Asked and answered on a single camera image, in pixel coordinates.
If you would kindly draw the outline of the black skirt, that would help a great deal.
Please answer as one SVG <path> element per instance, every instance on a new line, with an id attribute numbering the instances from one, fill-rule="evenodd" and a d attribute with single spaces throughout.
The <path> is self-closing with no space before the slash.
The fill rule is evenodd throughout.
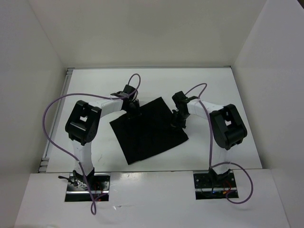
<path id="1" fill-rule="evenodd" d="M 172 112 L 162 97 L 139 108 L 140 116 L 127 113 L 110 122 L 129 165 L 156 156 L 186 142 L 180 128 L 171 126 Z"/>

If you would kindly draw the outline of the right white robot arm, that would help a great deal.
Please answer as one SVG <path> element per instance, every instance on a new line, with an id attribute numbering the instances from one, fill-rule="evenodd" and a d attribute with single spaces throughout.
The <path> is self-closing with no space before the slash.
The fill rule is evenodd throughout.
<path id="1" fill-rule="evenodd" d="M 210 129 L 210 142 L 216 142 L 220 149 L 219 169 L 212 166 L 212 145 L 209 147 L 208 181 L 213 187 L 221 186 L 228 179 L 230 168 L 227 159 L 228 150 L 239 145 L 247 137 L 247 129 L 233 104 L 225 106 L 199 100 L 198 97 L 187 97 L 182 91 L 174 94 L 172 99 L 176 105 L 173 110 L 171 124 L 173 127 L 185 129 L 190 115 L 206 119 Z"/>

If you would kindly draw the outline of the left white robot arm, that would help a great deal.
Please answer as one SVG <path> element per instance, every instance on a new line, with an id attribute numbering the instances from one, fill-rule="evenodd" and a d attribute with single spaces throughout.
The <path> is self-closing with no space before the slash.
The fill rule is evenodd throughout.
<path id="1" fill-rule="evenodd" d="M 89 190 L 94 186 L 95 168 L 92 162 L 92 141 L 97 135 L 100 119 L 108 114 L 126 111 L 139 115 L 138 92 L 119 91 L 108 99 L 94 102 L 76 102 L 65 126 L 76 157 L 73 177 L 80 187 Z"/>

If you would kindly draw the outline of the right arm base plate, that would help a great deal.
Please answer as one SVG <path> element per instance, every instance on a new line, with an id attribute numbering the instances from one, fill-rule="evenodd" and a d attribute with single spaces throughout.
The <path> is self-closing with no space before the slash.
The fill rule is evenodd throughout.
<path id="1" fill-rule="evenodd" d="M 232 171 L 222 182 L 217 184 L 212 183 L 207 171 L 194 172 L 193 179 L 196 200 L 225 199 L 227 193 L 229 199 L 239 198 Z"/>

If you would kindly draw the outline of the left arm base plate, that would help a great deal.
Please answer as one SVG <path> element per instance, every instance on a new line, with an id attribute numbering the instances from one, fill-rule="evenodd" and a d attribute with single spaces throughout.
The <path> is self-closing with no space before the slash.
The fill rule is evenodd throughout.
<path id="1" fill-rule="evenodd" d="M 73 174 L 70 173 L 68 177 L 58 176 L 58 178 L 67 181 L 65 202 L 91 201 L 87 185 L 76 180 Z M 95 173 L 89 184 L 94 199 L 97 199 L 97 201 L 109 200 L 109 173 Z"/>

